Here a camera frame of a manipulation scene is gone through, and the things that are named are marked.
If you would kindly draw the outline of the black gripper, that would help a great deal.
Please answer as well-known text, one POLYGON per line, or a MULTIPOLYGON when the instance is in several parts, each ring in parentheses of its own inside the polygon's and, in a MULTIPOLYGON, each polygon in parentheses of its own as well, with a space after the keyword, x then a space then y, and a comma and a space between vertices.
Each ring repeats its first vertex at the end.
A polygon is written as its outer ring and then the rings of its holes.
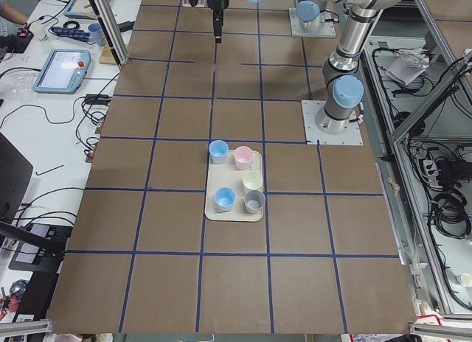
POLYGON ((229 0, 207 0, 207 6, 213 11, 213 35, 216 43, 222 42, 224 10, 229 6, 229 0))

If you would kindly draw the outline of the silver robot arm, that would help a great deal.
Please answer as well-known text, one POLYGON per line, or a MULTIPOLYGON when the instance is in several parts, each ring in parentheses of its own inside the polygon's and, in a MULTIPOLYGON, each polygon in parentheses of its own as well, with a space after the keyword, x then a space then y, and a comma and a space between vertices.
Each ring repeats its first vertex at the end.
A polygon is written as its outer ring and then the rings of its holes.
POLYGON ((295 14, 305 29, 314 29, 326 22, 339 22, 339 16, 327 8, 327 1, 322 0, 298 0, 295 14))
MULTIPOLYGON (((253 4, 262 0, 247 0, 253 4)), ((364 86, 353 74, 359 55, 370 36, 378 14, 401 0, 311 0, 349 4, 350 13, 336 50, 324 62, 323 75, 327 101, 316 115, 316 126, 321 132, 339 135, 345 131, 353 110, 360 104, 364 86)))

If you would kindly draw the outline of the silver base plate arm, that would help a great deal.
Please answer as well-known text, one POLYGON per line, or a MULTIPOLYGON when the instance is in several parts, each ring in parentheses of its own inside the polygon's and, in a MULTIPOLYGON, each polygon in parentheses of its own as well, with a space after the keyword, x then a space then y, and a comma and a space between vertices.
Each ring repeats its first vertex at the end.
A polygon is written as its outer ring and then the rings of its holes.
POLYGON ((350 118, 337 121, 325 113, 324 100, 303 100, 302 116, 307 144, 362 146, 362 115, 351 112, 350 118))
POLYGON ((299 19, 296 9, 288 10, 291 26, 291 35, 296 37, 335 38, 334 23, 329 21, 331 14, 321 13, 314 21, 304 22, 299 19))

